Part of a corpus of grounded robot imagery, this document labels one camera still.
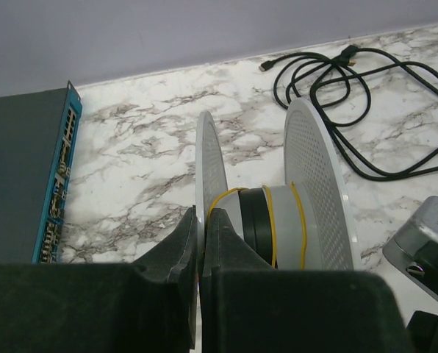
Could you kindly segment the grey cable spool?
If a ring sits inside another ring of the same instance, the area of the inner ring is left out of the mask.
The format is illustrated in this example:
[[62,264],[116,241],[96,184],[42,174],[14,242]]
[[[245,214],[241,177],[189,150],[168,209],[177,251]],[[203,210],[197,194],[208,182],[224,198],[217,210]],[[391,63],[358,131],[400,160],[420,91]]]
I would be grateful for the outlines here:
[[296,99],[287,111],[283,185],[229,188],[208,112],[198,119],[195,147],[199,274],[212,212],[224,210],[237,235],[277,270],[270,300],[276,322],[262,352],[355,350],[358,240],[336,152],[316,109]]

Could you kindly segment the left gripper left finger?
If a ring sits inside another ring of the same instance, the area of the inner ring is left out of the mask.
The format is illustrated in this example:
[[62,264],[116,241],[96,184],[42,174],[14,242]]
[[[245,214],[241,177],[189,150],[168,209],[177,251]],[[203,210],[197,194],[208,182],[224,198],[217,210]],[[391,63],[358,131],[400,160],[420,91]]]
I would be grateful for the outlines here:
[[145,345],[195,347],[197,261],[197,218],[190,207],[172,233],[133,262],[142,283],[137,327]]

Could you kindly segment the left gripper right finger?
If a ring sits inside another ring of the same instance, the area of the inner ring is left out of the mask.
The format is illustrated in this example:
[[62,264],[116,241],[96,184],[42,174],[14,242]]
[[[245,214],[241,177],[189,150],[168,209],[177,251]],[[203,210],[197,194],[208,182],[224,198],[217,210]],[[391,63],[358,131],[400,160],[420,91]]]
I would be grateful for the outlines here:
[[200,275],[203,352],[262,352],[270,345],[276,275],[233,230],[226,212],[213,211]]

